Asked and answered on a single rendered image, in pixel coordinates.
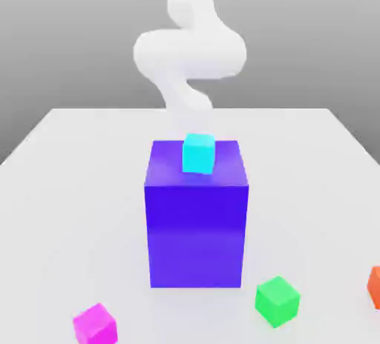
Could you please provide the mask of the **small cyan cube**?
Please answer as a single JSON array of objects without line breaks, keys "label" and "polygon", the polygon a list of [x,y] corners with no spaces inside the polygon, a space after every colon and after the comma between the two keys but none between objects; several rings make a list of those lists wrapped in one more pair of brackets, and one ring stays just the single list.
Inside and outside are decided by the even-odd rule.
[{"label": "small cyan cube", "polygon": [[183,172],[211,174],[214,161],[215,138],[213,135],[189,133],[183,142]]}]

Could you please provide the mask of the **small green cube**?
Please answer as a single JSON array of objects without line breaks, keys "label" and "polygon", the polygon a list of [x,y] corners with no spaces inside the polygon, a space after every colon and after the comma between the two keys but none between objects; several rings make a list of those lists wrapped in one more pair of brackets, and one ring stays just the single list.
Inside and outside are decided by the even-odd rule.
[{"label": "small green cube", "polygon": [[273,327],[293,319],[299,308],[301,295],[283,277],[276,276],[257,286],[255,309]]}]

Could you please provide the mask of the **small magenta cube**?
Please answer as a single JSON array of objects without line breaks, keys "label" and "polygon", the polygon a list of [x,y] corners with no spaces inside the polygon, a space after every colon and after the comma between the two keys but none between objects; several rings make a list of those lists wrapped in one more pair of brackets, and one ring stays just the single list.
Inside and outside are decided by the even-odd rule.
[{"label": "small magenta cube", "polygon": [[79,344],[116,344],[116,320],[107,309],[97,303],[73,319],[75,336]]}]

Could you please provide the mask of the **small orange cube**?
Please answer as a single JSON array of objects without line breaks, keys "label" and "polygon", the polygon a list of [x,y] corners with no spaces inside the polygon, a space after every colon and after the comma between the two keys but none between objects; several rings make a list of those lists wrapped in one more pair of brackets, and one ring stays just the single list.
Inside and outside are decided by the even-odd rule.
[{"label": "small orange cube", "polygon": [[372,267],[367,290],[376,309],[380,310],[380,266]]}]

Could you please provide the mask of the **large purple box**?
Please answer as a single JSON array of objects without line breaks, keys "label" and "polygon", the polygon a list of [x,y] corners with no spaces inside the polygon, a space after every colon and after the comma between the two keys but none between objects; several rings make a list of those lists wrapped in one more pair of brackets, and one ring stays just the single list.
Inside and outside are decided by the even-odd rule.
[{"label": "large purple box", "polygon": [[144,184],[151,287],[238,288],[249,199],[239,144],[216,143],[210,175],[182,171],[182,146],[151,146]]}]

